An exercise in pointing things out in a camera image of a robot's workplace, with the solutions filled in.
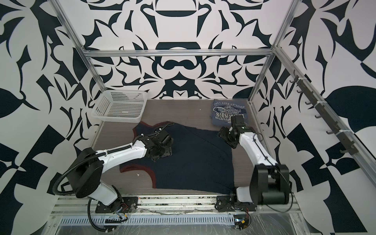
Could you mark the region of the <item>blue grey tank top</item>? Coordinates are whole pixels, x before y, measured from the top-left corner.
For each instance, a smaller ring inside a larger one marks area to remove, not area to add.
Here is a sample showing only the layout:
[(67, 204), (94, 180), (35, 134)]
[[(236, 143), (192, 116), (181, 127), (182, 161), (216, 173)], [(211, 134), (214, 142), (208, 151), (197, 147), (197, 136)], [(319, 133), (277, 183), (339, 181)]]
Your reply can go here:
[(214, 126), (231, 127), (231, 117), (241, 115), (244, 121), (248, 120), (246, 101), (241, 99), (235, 100), (213, 100), (211, 107), (211, 123)]

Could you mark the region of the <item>black printed tank top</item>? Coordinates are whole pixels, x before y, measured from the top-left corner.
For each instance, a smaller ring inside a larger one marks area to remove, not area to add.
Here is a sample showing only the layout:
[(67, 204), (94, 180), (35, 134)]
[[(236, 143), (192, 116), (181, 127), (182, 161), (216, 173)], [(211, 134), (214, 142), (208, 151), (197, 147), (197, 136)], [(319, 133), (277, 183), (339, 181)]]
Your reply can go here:
[(232, 149), (216, 131), (175, 123), (165, 131), (173, 138), (172, 155), (152, 161), (135, 159), (120, 172), (145, 171), (154, 189), (230, 194), (235, 187)]

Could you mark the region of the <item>white plastic laundry basket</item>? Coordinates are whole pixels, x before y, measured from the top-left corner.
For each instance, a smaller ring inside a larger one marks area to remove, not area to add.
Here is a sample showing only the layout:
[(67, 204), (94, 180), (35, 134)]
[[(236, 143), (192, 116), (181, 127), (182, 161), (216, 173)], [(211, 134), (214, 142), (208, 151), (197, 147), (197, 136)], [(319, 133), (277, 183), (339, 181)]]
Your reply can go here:
[(97, 99), (91, 116), (104, 122), (139, 123), (147, 98), (144, 91), (106, 90)]

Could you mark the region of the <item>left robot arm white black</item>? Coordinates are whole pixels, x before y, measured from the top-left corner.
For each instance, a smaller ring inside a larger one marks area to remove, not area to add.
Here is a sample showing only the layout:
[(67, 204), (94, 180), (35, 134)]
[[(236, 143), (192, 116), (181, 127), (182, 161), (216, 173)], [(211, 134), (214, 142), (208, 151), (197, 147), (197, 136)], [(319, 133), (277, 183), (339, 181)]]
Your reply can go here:
[(122, 196), (114, 187), (102, 181), (106, 171), (132, 160), (147, 157), (153, 161), (172, 155), (173, 138), (159, 130), (137, 136), (133, 142), (112, 149), (94, 151), (87, 148), (54, 183), (55, 195), (74, 194), (76, 198), (90, 198), (117, 210)]

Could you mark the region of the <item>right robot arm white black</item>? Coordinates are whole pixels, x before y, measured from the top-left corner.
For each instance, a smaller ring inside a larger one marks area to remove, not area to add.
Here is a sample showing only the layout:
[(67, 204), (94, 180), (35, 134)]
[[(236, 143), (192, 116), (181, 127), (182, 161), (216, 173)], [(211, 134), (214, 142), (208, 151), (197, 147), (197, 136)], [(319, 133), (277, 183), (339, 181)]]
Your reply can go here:
[(218, 135), (231, 148), (242, 147), (254, 167), (249, 185), (235, 189), (237, 202), (269, 208), (289, 204), (292, 191), (288, 167), (271, 157), (261, 144), (261, 135), (248, 127), (242, 115), (231, 117), (231, 127), (222, 127)]

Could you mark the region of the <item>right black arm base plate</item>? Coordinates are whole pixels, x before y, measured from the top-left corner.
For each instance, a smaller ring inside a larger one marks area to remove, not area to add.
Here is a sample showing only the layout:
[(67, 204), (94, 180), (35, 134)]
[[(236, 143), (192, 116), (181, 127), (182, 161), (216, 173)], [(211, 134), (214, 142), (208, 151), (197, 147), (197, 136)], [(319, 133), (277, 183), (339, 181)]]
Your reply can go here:
[(214, 208), (219, 212), (256, 211), (256, 206), (253, 203), (240, 202), (236, 197), (230, 195), (217, 196)]

